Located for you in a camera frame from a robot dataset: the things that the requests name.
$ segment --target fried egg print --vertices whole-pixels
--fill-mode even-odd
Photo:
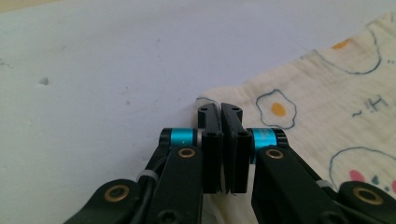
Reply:
[[[325,63],[350,75],[366,75],[381,64],[381,54],[375,33],[365,30],[330,49],[317,51]]]
[[[396,197],[396,158],[368,147],[350,147],[336,153],[330,162],[330,178],[339,188],[346,181],[371,184]]]
[[[294,127],[297,106],[282,91],[273,90],[257,98],[256,106],[262,123],[269,127],[290,129]]]

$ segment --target blue spacer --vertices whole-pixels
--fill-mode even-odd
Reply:
[[[192,146],[193,137],[194,129],[192,128],[173,128],[170,146]]]
[[[256,164],[256,153],[262,147],[276,146],[276,135],[273,129],[270,128],[252,128],[250,129],[253,133],[254,139],[254,160],[253,164]]]

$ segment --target fabric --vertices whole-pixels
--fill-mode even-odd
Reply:
[[[0,0],[0,12],[17,10],[25,7],[35,7],[59,0]]]
[[[208,103],[241,107],[245,128],[283,129],[290,146],[335,189],[359,180],[396,197],[395,13],[240,86],[205,91],[195,107]],[[218,223],[257,223],[253,176],[251,165],[247,194],[206,196]]]

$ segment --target white table surface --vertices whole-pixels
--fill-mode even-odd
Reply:
[[[62,0],[0,13],[0,223],[135,179],[200,92],[357,34],[395,1]]]

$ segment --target black plastic part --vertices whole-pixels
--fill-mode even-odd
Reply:
[[[242,126],[242,109],[221,104],[221,126],[224,132],[224,176],[226,192],[246,193],[252,135]]]
[[[151,158],[149,159],[148,164],[146,165],[146,170],[153,170],[158,161],[166,160],[168,150],[171,144],[171,133],[171,128],[164,128],[161,131],[158,146],[153,152]]]
[[[396,200],[370,184],[358,181],[343,183],[338,191],[338,201],[380,223],[396,223]]]
[[[281,141],[278,142],[278,146],[279,147],[284,146],[282,148],[286,149],[291,154],[291,156],[293,156],[294,159],[297,160],[297,162],[299,162],[304,167],[305,171],[311,176],[311,178],[313,180],[315,180],[315,181],[321,180],[322,178],[308,165],[308,163],[306,163],[303,160],[303,158],[301,158],[300,155],[297,154],[297,152],[295,152],[291,147],[289,147],[289,144],[287,143],[287,139],[286,139],[286,142],[284,139],[284,138],[286,138],[286,135],[283,133],[285,136],[282,137],[283,134],[281,132],[283,133],[283,131],[281,131],[281,130],[276,131],[276,137],[278,137],[278,141],[282,139]],[[325,187],[322,189],[324,192],[327,193],[327,195],[330,198],[332,198],[333,200],[336,200],[337,193],[332,188]]]
[[[273,128],[278,147],[289,147],[288,137],[281,129]]]
[[[198,129],[204,129],[201,135],[201,149],[204,153],[204,193],[217,193],[221,191],[223,134],[219,111],[215,104],[203,105],[198,108]]]
[[[305,168],[282,147],[259,150],[251,203],[261,224],[349,223]]]
[[[134,213],[139,194],[140,188],[132,180],[118,179],[108,182],[100,187],[84,207],[65,224],[126,223]]]
[[[202,164],[199,148],[172,149],[155,189],[147,224],[201,223]]]

